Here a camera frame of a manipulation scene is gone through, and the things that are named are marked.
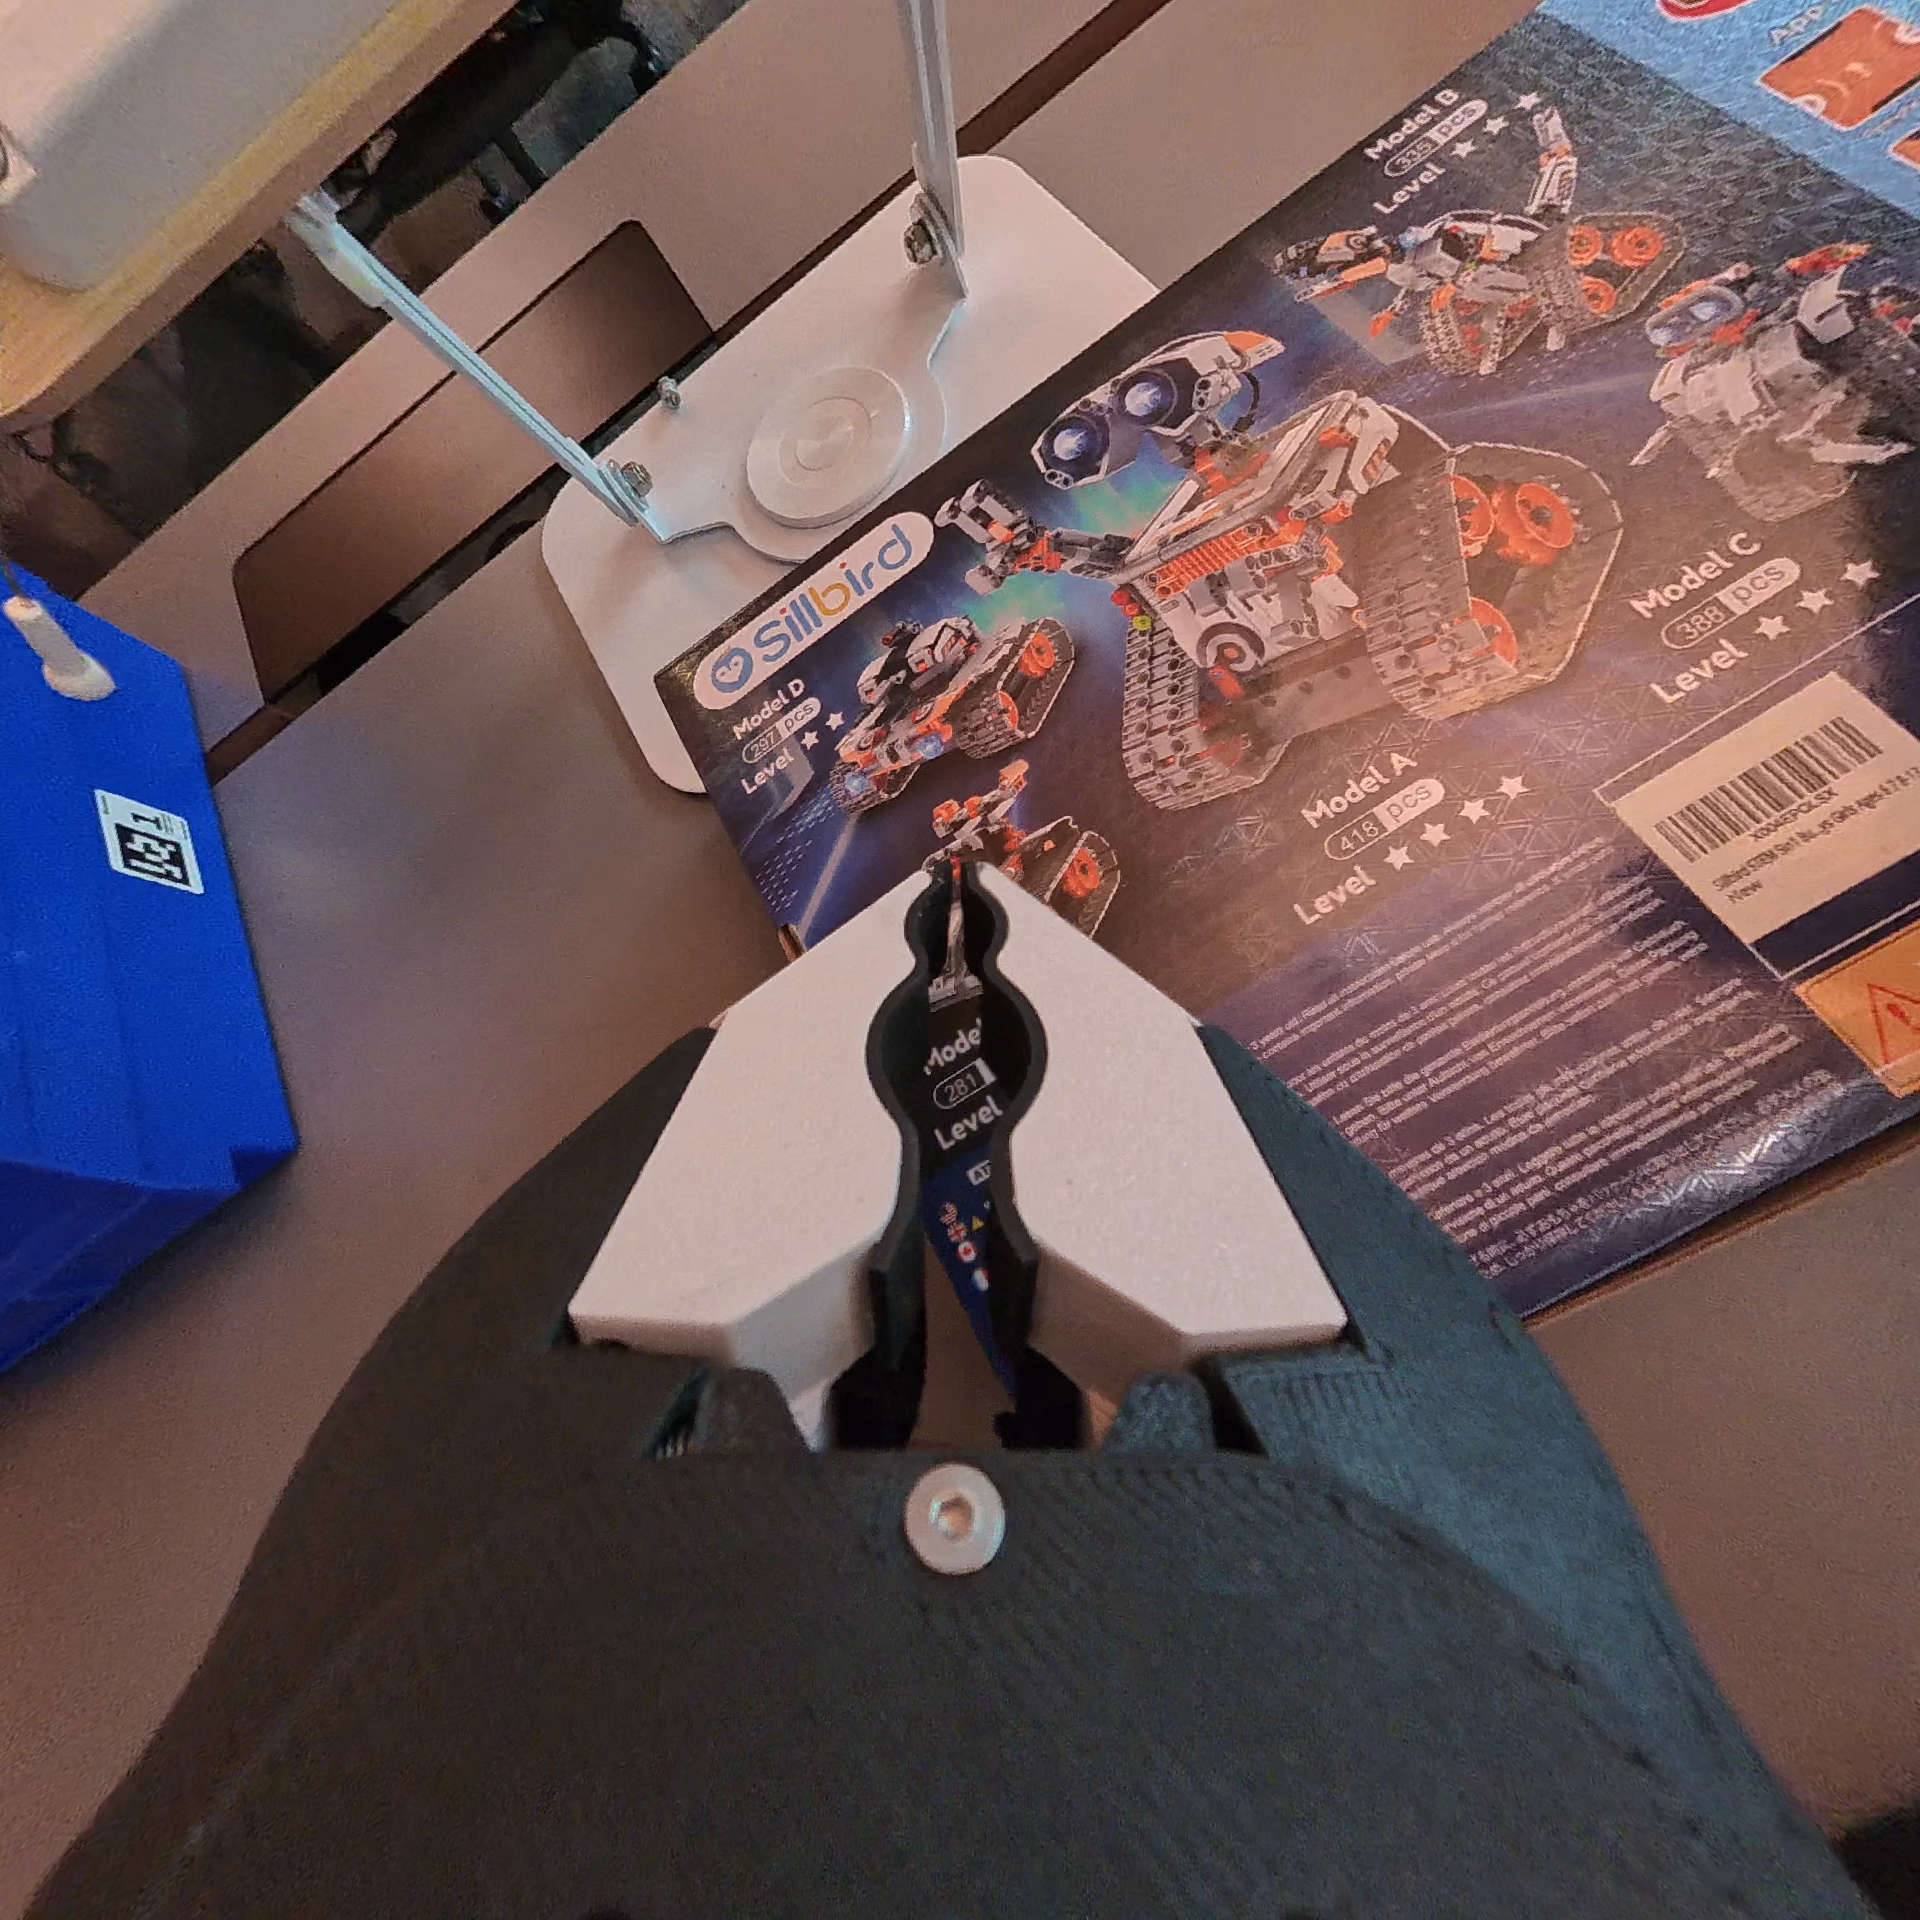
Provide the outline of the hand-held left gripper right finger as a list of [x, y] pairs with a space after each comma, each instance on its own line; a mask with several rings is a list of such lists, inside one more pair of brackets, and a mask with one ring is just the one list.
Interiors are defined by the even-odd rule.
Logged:
[[1007, 1398], [1002, 1449], [1077, 1449], [1140, 1376], [1349, 1327], [1202, 1026], [977, 862], [966, 1319]]

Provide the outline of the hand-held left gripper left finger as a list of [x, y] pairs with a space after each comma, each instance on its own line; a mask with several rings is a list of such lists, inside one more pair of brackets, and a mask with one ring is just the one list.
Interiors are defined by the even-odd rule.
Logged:
[[920, 1409], [927, 986], [948, 878], [916, 878], [733, 1001], [566, 1306], [581, 1341], [774, 1380], [814, 1441]]

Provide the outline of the blue robot kit box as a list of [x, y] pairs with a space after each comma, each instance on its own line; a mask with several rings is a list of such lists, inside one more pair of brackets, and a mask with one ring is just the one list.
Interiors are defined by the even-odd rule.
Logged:
[[1914, 1110], [1914, 5], [1543, 5], [655, 671], [805, 943], [998, 864], [1520, 1311]]

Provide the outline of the grey desk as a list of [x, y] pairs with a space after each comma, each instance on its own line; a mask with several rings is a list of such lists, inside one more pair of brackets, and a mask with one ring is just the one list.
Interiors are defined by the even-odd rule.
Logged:
[[[951, 5], [966, 132], [1152, 280], [1529, 5]], [[893, 5], [744, 5], [429, 288], [488, 333], [614, 225], [744, 320], [909, 168]], [[401, 407], [360, 348], [86, 596], [248, 725], [233, 565]], [[400, 1302], [665, 1042], [777, 967], [534, 537], [220, 782], [302, 1149], [5, 1380], [5, 1914], [152, 1738]], [[1534, 1324], [1693, 1633], [1834, 1831], [1914, 1805], [1914, 1143]]]

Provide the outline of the blue plastic bin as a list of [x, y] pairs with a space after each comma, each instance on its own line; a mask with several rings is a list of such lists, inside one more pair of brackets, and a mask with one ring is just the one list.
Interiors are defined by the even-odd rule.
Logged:
[[13, 567], [116, 693], [5, 622], [5, 1368], [297, 1151], [185, 671]]

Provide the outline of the white stand base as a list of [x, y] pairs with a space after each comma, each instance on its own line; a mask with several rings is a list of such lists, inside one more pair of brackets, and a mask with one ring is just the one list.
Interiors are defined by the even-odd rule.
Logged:
[[901, 194], [607, 448], [648, 487], [629, 525], [566, 482], [542, 560], [654, 775], [704, 788], [657, 674], [733, 615], [746, 660], [694, 704], [729, 708], [930, 550], [901, 488], [1153, 294], [1037, 180], [958, 164], [961, 262], [914, 264]]

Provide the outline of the wooden table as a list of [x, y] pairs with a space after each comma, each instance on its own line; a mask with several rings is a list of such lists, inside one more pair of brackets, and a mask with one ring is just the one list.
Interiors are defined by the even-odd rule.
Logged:
[[42, 424], [95, 390], [418, 92], [506, 14], [488, 1], [386, 5], [84, 289], [5, 264], [5, 428]]

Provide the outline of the white box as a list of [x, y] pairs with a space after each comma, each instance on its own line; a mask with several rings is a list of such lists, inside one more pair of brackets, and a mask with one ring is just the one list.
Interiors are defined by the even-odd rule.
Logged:
[[5, 1], [5, 262], [66, 293], [100, 280], [393, 10]]

